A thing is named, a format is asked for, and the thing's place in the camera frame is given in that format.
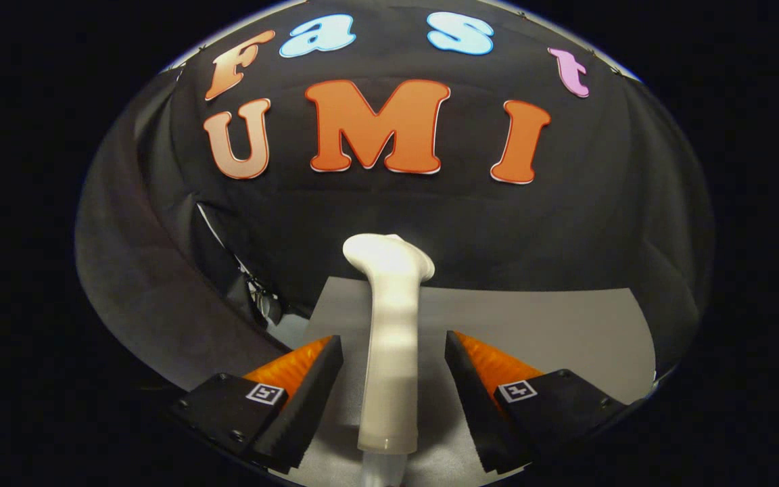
orange soft pad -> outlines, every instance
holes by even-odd
[[[293,352],[282,355],[263,367],[254,369],[243,378],[276,386],[276,388],[284,388],[287,391],[288,400],[290,400],[296,394],[296,390],[300,388],[302,380],[306,378],[306,373],[331,338],[333,337],[327,336],[311,342],[309,345],[300,346]]]
[[[500,405],[495,400],[494,392],[499,385],[543,375],[536,368],[523,363],[518,358],[501,352],[494,346],[486,345],[457,331],[454,331],[454,333],[464,346],[467,356],[470,357],[471,363],[473,363],[473,367],[477,371],[479,380],[482,381],[486,391],[489,392],[489,397],[492,398],[498,410],[500,410]]]

black fabric backdrop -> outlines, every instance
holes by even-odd
[[[161,103],[157,108],[142,102],[130,108],[152,119],[140,131],[143,150],[130,157],[124,147],[109,155],[102,148],[95,170],[109,173],[110,179],[116,172],[106,166],[142,164],[143,180],[135,184],[145,186],[158,221],[189,260],[204,258],[192,248],[193,235],[205,232],[195,216],[195,205],[201,204],[225,245],[306,316],[327,275],[358,277],[339,251],[344,238],[358,232],[398,233],[435,256],[440,271],[429,284],[436,287],[630,287],[652,327],[658,372],[668,373],[689,346],[705,307],[714,248],[713,215],[689,142],[646,87],[613,74],[592,53],[506,10],[474,1],[451,4],[454,11],[478,16],[495,28],[492,52],[446,52],[425,40],[427,14],[450,8],[449,3],[427,8],[405,2],[381,2],[380,7],[305,3],[254,22],[206,46],[181,74],[165,74],[167,83],[176,85],[170,99],[156,101]],[[285,30],[338,12],[354,18],[358,38],[352,45],[290,59],[277,55]],[[213,59],[270,28],[278,32],[276,39],[259,47],[244,81],[205,102]],[[566,90],[547,47],[568,50],[587,67],[584,82],[591,96],[579,99]],[[304,93],[314,83],[333,79],[353,80],[375,109],[404,80],[448,85],[452,95],[442,104],[435,138],[440,172],[399,175],[382,163],[365,170],[356,161],[341,173],[310,170],[316,111]],[[213,163],[203,120],[223,111],[236,113],[241,104],[258,98],[273,103],[266,115],[268,169],[254,180],[230,179]],[[503,103],[508,99],[536,104],[551,115],[538,143],[537,178],[531,185],[500,184],[488,174],[506,141],[509,119]],[[118,122],[125,137],[131,134],[129,120],[125,116]],[[235,154],[250,153],[244,124],[231,124],[230,138]],[[390,151],[387,144],[380,160]],[[124,157],[130,160],[119,161]],[[130,198],[120,196],[121,185],[92,191]],[[142,195],[143,189],[128,191]],[[86,237],[92,250],[80,254],[89,269],[83,280],[90,287],[117,287],[132,295],[149,289],[118,285],[120,275],[111,271],[114,261],[103,261],[110,271],[105,277],[91,271],[100,265],[93,256],[113,252],[101,240],[117,238],[116,232],[99,233],[115,225],[111,218],[133,223],[139,217],[126,204],[113,208],[97,198],[83,206],[78,245],[83,244],[80,229],[92,233]],[[138,225],[143,233],[155,225],[149,219]],[[140,258],[151,260],[152,255]],[[198,268],[219,275],[225,265],[219,263]],[[128,264],[135,267],[137,261]],[[232,281],[221,275],[213,284],[226,295]],[[105,308],[120,309],[123,298],[114,301],[95,305],[109,316]],[[187,314],[192,305],[180,306],[179,312]],[[126,342],[148,346],[135,340]]]
[[[779,484],[779,6],[526,6],[646,81],[699,154],[718,228],[711,306],[674,378],[539,483]],[[179,393],[106,331],[69,258],[126,103],[256,8],[0,3],[0,483],[259,483],[155,419]]]

letter m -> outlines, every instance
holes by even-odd
[[[317,172],[347,170],[352,160],[342,152],[347,139],[359,163],[372,169],[390,137],[393,151],[383,163],[393,172],[432,175],[441,169],[435,157],[435,129],[441,103],[449,87],[437,81],[408,80],[396,87],[379,113],[375,113],[349,80],[330,80],[306,90],[318,110]]]

black background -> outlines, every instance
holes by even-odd
[[[74,270],[96,147],[158,70],[267,3],[0,3],[0,480],[257,484],[154,419],[175,397],[103,329]],[[711,308],[645,407],[538,483],[779,484],[779,6],[529,2],[633,70],[701,159]]]

pink letter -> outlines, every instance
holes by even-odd
[[[563,86],[566,86],[573,95],[587,98],[588,87],[582,86],[581,81],[579,81],[579,73],[587,73],[585,67],[578,64],[569,52],[549,47],[549,53],[557,58],[557,74],[560,75]]]

